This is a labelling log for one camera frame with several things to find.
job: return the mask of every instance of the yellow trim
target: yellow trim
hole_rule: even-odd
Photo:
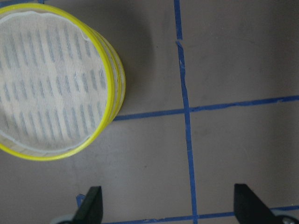
[[[14,10],[20,10],[20,9],[41,9],[41,10],[45,10],[45,11],[60,15],[64,18],[68,19],[69,21],[74,23],[76,26],[78,26],[84,32],[84,34],[86,34],[86,36],[88,36],[90,38],[90,40],[94,44],[95,48],[97,49],[99,55],[101,56],[101,59],[104,64],[104,68],[105,68],[106,76],[107,76],[107,92],[108,92],[107,93],[106,109],[105,109],[103,118],[102,118],[99,126],[97,127],[95,132],[82,145],[80,145],[79,147],[77,147],[75,149],[67,151],[65,153],[59,154],[59,155],[49,156],[49,157],[38,157],[38,156],[31,156],[31,155],[26,155],[26,154],[16,152],[16,151],[4,146],[3,144],[0,144],[0,148],[3,151],[5,151],[11,155],[26,159],[26,160],[51,161],[51,160],[63,159],[63,158],[72,156],[72,155],[80,152],[85,147],[90,145],[97,138],[97,136],[104,130],[104,128],[109,124],[109,117],[112,112],[112,107],[113,107],[113,102],[114,102],[114,78],[113,78],[112,67],[110,65],[108,56],[105,53],[105,50],[103,49],[101,44],[99,43],[99,40],[97,39],[96,35],[94,34],[94,31],[91,28],[89,28],[87,25],[85,25],[83,22],[78,20],[76,17],[72,16],[71,14],[69,14],[59,8],[44,5],[44,4],[36,4],[36,3],[24,3],[24,4],[16,4],[16,5],[3,7],[0,9],[0,14],[11,12]]]

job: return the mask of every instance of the gray floor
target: gray floor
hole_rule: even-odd
[[[116,48],[128,82],[120,115],[184,108],[173,0],[45,3],[78,17]],[[299,1],[180,5],[190,107],[299,94]],[[299,204],[299,97],[291,99],[190,114],[198,215],[232,212],[238,182],[272,208]],[[155,114],[114,121],[86,150],[60,161],[25,161],[1,151],[0,222],[46,224],[73,213],[76,196],[93,185],[103,187],[105,223],[192,216],[184,113],[148,117]],[[198,222],[237,223],[213,217]]]

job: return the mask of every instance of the black object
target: black object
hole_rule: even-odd
[[[246,184],[235,184],[234,213],[240,224],[299,224],[290,216],[275,216]]]
[[[100,224],[103,218],[102,188],[91,187],[72,221],[58,224]]]

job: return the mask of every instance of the white fabric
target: white fabric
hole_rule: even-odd
[[[83,143],[107,104],[103,62],[68,20],[50,13],[0,19],[0,133],[36,152]]]

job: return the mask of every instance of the floor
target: floor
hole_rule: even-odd
[[[235,183],[299,217],[299,1],[45,4],[112,43],[127,94],[115,121],[73,157],[0,152],[4,223],[49,223],[97,185],[104,223],[237,224]]]

